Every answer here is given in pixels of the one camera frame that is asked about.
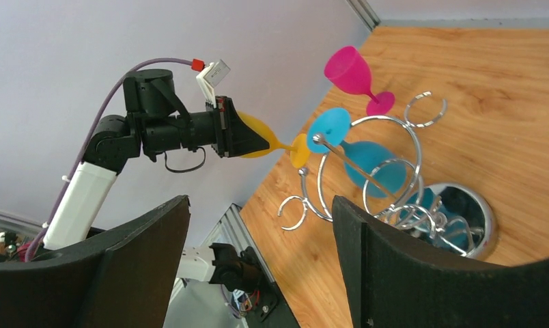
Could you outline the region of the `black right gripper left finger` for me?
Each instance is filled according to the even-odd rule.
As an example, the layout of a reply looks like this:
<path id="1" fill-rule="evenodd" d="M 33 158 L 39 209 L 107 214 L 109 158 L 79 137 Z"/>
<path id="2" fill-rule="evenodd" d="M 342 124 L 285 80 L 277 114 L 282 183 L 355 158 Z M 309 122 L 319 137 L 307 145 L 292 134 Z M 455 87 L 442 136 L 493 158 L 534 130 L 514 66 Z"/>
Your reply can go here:
<path id="1" fill-rule="evenodd" d="M 0 263 L 0 327 L 162 327 L 190 217 L 179 195 L 31 262 Z"/>

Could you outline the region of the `yellow plastic wine glass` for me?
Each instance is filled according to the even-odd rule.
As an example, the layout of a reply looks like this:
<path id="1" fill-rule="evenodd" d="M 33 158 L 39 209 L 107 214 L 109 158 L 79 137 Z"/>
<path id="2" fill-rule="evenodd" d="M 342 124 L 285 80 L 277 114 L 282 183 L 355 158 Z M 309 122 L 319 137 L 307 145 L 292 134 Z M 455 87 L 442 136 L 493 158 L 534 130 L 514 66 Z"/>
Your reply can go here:
<path id="1" fill-rule="evenodd" d="M 310 157 L 311 151 L 307 146 L 307 135 L 305 133 L 297 135 L 292 144 L 287 145 L 281 143 L 275 133 L 272 131 L 272 129 L 261 120 L 243 112 L 238 112 L 238 116 L 250 129 L 255 131 L 269 144 L 269 146 L 265 150 L 259 150 L 244 154 L 241 156 L 242 158 L 252 159 L 262 157 L 270 154 L 274 150 L 284 149 L 290 151 L 291 164 L 295 168 L 299 169 L 306 164 Z"/>

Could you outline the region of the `blue plastic wine glass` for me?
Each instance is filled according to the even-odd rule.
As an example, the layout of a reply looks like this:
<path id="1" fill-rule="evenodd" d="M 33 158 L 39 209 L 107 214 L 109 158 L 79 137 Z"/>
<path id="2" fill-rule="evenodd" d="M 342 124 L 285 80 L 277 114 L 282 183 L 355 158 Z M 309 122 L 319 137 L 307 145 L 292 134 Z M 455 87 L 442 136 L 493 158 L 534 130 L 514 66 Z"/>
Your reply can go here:
<path id="1" fill-rule="evenodd" d="M 395 157 L 390 150 L 372 141 L 346 142 L 345 138 L 350 128 L 351 117 L 346 109 L 341 107 L 329 109 L 318 116 L 309 127 L 307 146 L 311 152 L 328 153 L 328 148 L 313 141 L 313 136 L 321 133 L 332 146 L 342 147 L 345 155 L 368 174 L 381 162 Z M 403 163 L 387 164 L 374 174 L 374 179 L 385 189 L 395 193 L 406 181 L 406 166 Z"/>

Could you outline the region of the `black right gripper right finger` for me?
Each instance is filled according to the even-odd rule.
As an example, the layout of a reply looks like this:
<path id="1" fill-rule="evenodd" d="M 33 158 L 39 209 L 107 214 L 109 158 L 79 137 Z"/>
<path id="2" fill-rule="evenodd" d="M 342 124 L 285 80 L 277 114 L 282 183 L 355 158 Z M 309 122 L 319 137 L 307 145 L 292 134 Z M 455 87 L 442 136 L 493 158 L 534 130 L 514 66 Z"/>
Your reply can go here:
<path id="1" fill-rule="evenodd" d="M 549 327 L 549 258 L 501 266 L 461 257 L 342 196 L 332 216 L 355 327 Z"/>

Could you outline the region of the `chrome wire glass rack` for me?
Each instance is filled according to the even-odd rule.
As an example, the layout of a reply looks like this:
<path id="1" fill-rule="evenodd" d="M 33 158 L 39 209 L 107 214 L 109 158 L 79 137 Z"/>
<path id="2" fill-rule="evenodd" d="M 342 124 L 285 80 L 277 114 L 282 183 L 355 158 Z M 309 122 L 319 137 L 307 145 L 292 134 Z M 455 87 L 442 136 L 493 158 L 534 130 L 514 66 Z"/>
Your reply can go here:
<path id="1" fill-rule="evenodd" d="M 285 198 L 277 216 L 283 214 L 292 200 L 301 203 L 302 215 L 284 230 L 298 229 L 309 212 L 333 222 L 324 197 L 323 177 L 326 162 L 334 154 L 342 160 L 348 179 L 360 188 L 366 213 L 445 251 L 465 258 L 486 259 L 497 244 L 498 223 L 484 197 L 455 182 L 425 184 L 422 176 L 423 151 L 416 131 L 437 123 L 446 114 L 448 102 L 443 99 L 438 115 L 426 122 L 413 122 L 409 114 L 417 102 L 432 95 L 431 91 L 417 94 L 406 105 L 402 118 L 369 115 L 352 120 L 341 107 L 317 117 L 308 132 L 298 135 L 296 141 L 308 153 L 322 155 L 316 178 L 321 207 L 317 208 L 308 195 L 306 162 L 295 160 L 301 193 Z M 411 138 L 415 160 L 397 157 L 387 147 L 372 141 L 346 141 L 353 128 L 375 121 L 393 122 L 403 128 Z"/>

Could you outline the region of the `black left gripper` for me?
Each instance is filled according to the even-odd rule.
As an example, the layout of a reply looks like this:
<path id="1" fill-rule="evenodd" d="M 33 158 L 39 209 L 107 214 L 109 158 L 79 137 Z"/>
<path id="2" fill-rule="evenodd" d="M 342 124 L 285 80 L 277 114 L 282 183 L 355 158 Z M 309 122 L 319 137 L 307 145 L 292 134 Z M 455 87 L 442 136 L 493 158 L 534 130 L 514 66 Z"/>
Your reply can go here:
<path id="1" fill-rule="evenodd" d="M 215 144 L 220 157 L 239 157 L 267 150 L 269 143 L 243 122 L 234 102 L 227 96 L 216 96 L 213 110 L 184 115 L 155 116 L 139 114 L 139 133 L 144 155 L 154 159 L 170 150 Z"/>

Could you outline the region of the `pink plastic wine glass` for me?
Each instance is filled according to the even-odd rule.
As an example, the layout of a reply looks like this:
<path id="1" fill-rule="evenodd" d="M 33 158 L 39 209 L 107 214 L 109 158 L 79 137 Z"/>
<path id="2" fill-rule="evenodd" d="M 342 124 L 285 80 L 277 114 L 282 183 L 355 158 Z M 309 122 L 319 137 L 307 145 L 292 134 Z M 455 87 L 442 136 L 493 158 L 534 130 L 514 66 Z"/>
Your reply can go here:
<path id="1" fill-rule="evenodd" d="M 369 98 L 366 114 L 385 115 L 395 104 L 392 92 L 372 91 L 371 68 L 354 46 L 344 46 L 336 51 L 324 67 L 324 76 L 342 92 L 351 95 L 365 95 Z"/>

